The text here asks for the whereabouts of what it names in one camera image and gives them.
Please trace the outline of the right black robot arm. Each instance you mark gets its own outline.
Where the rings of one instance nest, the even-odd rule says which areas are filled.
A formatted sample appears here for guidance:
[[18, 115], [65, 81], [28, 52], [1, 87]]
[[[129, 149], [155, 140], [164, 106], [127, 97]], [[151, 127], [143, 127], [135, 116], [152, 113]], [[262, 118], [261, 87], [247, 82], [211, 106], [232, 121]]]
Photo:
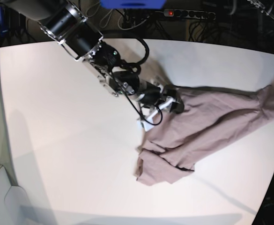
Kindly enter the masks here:
[[118, 34], [119, 31], [99, 31], [68, 0], [8, 0], [6, 5], [37, 22], [40, 29], [75, 61], [91, 65], [98, 72], [100, 84], [113, 96], [124, 95], [158, 112], [164, 108], [175, 114], [183, 112], [184, 103], [176, 90], [160, 88], [139, 77], [141, 65], [149, 57], [149, 47], [135, 34], [124, 33], [142, 44], [145, 55], [138, 62], [127, 62], [114, 47], [103, 41], [105, 34]]

